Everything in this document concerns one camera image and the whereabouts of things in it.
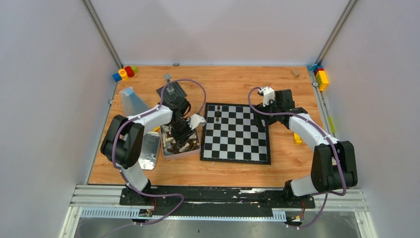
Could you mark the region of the folding chess board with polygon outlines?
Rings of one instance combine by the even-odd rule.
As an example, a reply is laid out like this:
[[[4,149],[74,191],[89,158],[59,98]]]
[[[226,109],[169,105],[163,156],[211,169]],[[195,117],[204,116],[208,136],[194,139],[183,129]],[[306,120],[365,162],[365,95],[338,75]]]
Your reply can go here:
[[[221,106],[218,122],[217,105]],[[200,160],[270,165],[269,128],[257,128],[252,119],[249,105],[206,103]]]

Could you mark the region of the silver tin lid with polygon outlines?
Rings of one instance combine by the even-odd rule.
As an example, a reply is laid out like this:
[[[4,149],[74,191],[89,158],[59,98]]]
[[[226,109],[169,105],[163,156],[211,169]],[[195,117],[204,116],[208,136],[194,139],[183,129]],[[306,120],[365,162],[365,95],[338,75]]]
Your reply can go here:
[[[160,148],[160,133],[150,131],[143,137],[139,164],[142,170],[151,171],[155,168]]]

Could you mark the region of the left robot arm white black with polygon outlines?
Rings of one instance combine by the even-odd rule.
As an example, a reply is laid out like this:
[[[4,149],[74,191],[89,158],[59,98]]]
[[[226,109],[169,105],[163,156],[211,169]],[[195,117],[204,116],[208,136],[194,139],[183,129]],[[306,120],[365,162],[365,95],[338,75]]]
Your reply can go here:
[[[184,117],[190,109],[191,104],[186,98],[177,97],[141,114],[130,117],[116,115],[111,120],[100,153],[118,169],[126,186],[133,190],[132,197],[138,204],[148,204],[152,198],[150,180],[138,161],[145,134],[161,125],[169,125],[175,141],[186,142],[195,130]]]

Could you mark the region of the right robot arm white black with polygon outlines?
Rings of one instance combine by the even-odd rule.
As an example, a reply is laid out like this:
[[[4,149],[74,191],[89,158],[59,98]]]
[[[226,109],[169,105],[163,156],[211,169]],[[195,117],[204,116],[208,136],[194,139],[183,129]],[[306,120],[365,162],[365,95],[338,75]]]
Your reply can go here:
[[[358,183],[355,149],[350,141],[342,141],[322,129],[302,107],[296,107],[292,92],[271,87],[252,89],[262,96],[262,102],[250,104],[257,126],[279,122],[297,134],[312,150],[309,175],[286,182],[284,203],[295,207],[303,196],[332,193],[344,196],[347,189]]]

